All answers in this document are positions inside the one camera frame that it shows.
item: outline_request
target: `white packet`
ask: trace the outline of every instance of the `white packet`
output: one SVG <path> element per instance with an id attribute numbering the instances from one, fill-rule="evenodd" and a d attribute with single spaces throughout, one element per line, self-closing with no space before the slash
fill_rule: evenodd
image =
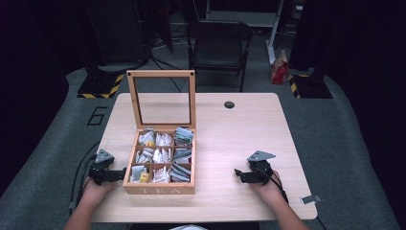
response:
<path id="1" fill-rule="evenodd" d="M 159 149 L 156 149 L 155 152 L 153 153 L 152 160 L 154 163 L 163 163 L 161 151 Z"/>
<path id="2" fill-rule="evenodd" d="M 152 182 L 168 182 L 168 172 L 167 166 L 159 170 L 153 170 L 153 179 Z"/>
<path id="3" fill-rule="evenodd" d="M 165 163 L 170 163 L 170 149 L 167 152 L 165 149 L 162 149 L 162 161 Z"/>
<path id="4" fill-rule="evenodd" d="M 173 145 L 173 138 L 170 135 L 165 133 L 163 138 L 165 139 L 165 146 Z"/>
<path id="5" fill-rule="evenodd" d="M 140 137 L 138 137 L 138 142 L 142 146 L 155 146 L 155 135 L 153 131 L 149 131 L 144 135 L 140 135 Z"/>

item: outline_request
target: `yellow and black tape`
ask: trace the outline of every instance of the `yellow and black tape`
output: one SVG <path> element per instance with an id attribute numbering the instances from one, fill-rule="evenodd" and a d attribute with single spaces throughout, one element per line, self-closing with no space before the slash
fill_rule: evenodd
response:
<path id="1" fill-rule="evenodd" d="M 295 76 L 300 76 L 300 77 L 304 77 L 304 78 L 308 77 L 308 75 L 295 75 Z M 298 87 L 296 86 L 296 83 L 293 80 L 292 75 L 289 76 L 289 83 L 290 83 L 290 89 L 292 90 L 293 96 L 295 98 L 301 98 L 301 95 L 299 94 L 299 91 L 298 91 Z"/>
<path id="2" fill-rule="evenodd" d="M 97 98 L 112 98 L 116 95 L 117 91 L 119 90 L 120 83 L 123 80 L 124 75 L 119 75 L 114 82 L 109 93 L 106 94 L 80 94 L 78 93 L 78 98 L 88 98 L 88 99 L 97 99 Z"/>

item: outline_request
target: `robotic hand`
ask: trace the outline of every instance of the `robotic hand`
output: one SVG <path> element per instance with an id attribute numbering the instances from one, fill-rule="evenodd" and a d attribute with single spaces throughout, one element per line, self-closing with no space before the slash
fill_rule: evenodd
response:
<path id="1" fill-rule="evenodd" d="M 274 171 L 271 168 L 271 165 L 266 161 L 266 159 L 274 158 L 275 155 L 272 153 L 267 153 L 264 151 L 257 150 L 248 157 L 248 163 L 250 167 L 250 172 L 242 172 L 235 169 L 236 175 L 239 176 L 242 183 L 262 183 L 265 185 L 271 180 L 274 182 L 278 188 L 281 190 L 284 200 L 288 203 L 286 192 L 283 190 L 281 183 L 277 183 L 272 175 Z"/>
<path id="2" fill-rule="evenodd" d="M 89 177 L 93 178 L 98 185 L 101 185 L 103 182 L 123 180 L 126 168 L 121 171 L 110 171 L 108 167 L 110 167 L 113 162 L 114 156 L 101 149 L 90 167 Z"/>

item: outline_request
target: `packet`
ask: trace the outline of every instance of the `packet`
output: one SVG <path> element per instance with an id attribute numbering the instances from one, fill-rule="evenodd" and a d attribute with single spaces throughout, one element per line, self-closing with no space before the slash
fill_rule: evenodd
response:
<path id="1" fill-rule="evenodd" d="M 180 165 L 173 164 L 169 174 L 173 182 L 191 182 L 191 171 Z"/>
<path id="2" fill-rule="evenodd" d="M 178 164 L 190 163 L 192 158 L 191 149 L 177 149 L 173 155 L 173 161 Z"/>
<path id="3" fill-rule="evenodd" d="M 177 127 L 175 130 L 175 144 L 176 146 L 191 146 L 193 140 L 193 132 L 187 128 Z"/>
<path id="4" fill-rule="evenodd" d="M 156 134 L 156 145 L 157 146 L 171 146 L 173 145 L 173 138 L 167 133 L 161 135 L 160 133 Z"/>
<path id="5" fill-rule="evenodd" d="M 131 182 L 140 182 L 141 174 L 145 172 L 147 168 L 145 166 L 133 166 L 131 167 L 131 170 Z"/>
<path id="6" fill-rule="evenodd" d="M 153 153 L 152 161 L 154 163 L 163 163 L 162 154 L 159 149 L 156 149 L 155 152 Z"/>
<path id="7" fill-rule="evenodd" d="M 149 158 L 147 158 L 144 154 L 142 154 L 139 150 L 136 153 L 135 158 L 136 163 L 146 163 L 149 162 Z"/>
<path id="8" fill-rule="evenodd" d="M 138 142 L 140 143 L 141 146 L 148 146 L 148 147 L 155 146 L 155 135 L 154 135 L 153 131 L 149 131 L 144 135 L 140 135 L 138 137 Z"/>
<path id="9" fill-rule="evenodd" d="M 167 166 L 164 166 L 164 168 L 159 169 L 159 170 L 153 170 L 153 179 L 152 182 L 169 182 L 168 180 L 168 172 L 167 172 Z"/>
<path id="10" fill-rule="evenodd" d="M 161 151 L 162 162 L 170 163 L 170 156 L 171 156 L 170 149 L 168 149 L 168 151 L 166 151 L 165 149 L 162 149 L 162 151 Z"/>

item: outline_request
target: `open box lid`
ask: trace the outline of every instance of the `open box lid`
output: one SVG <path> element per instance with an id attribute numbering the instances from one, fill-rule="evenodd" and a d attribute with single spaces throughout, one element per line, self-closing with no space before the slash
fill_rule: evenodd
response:
<path id="1" fill-rule="evenodd" d="M 193 70 L 126 72 L 138 129 L 196 129 Z"/>

